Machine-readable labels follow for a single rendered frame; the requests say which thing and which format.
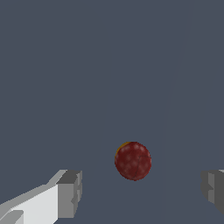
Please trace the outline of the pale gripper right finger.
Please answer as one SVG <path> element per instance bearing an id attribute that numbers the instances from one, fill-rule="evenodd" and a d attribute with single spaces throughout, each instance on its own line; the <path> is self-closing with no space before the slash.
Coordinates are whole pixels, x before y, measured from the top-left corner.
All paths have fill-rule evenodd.
<path id="1" fill-rule="evenodd" d="M 224 170 L 202 171 L 200 178 L 203 196 L 224 214 Z"/>

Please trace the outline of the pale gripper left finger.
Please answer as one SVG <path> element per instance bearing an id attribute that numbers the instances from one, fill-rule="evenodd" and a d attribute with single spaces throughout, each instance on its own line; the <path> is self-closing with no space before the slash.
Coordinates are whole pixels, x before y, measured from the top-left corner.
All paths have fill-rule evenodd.
<path id="1" fill-rule="evenodd" d="M 45 185 L 0 205 L 0 224 L 54 224 L 73 218 L 82 195 L 82 171 L 59 170 Z"/>

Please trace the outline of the dark red speckled ball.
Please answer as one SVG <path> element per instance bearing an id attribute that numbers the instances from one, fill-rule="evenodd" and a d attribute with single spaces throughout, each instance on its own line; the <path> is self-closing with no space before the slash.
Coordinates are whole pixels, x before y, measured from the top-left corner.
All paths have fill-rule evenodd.
<path id="1" fill-rule="evenodd" d="M 124 178 L 138 181 L 151 170 L 151 154 L 139 142 L 123 143 L 115 153 L 115 168 Z"/>

